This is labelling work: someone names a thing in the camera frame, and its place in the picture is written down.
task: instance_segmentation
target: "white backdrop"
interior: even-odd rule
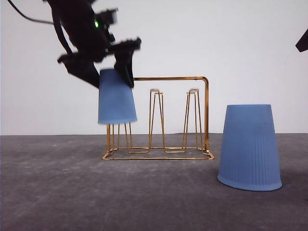
[[[47,3],[14,0],[26,15],[51,20]],[[222,132],[226,106],[269,103],[278,133],[308,132],[308,51],[295,44],[308,27],[307,0],[97,0],[96,12],[118,7],[117,41],[142,39],[133,70],[143,76],[206,76],[210,132]],[[1,134],[102,134],[98,91],[67,74],[53,26],[25,20],[1,1]],[[97,68],[112,67],[106,58]],[[189,86],[162,86],[169,94]],[[148,113],[142,87],[134,96]],[[167,132],[181,132],[183,100],[166,108]],[[135,133],[147,126],[134,125]]]

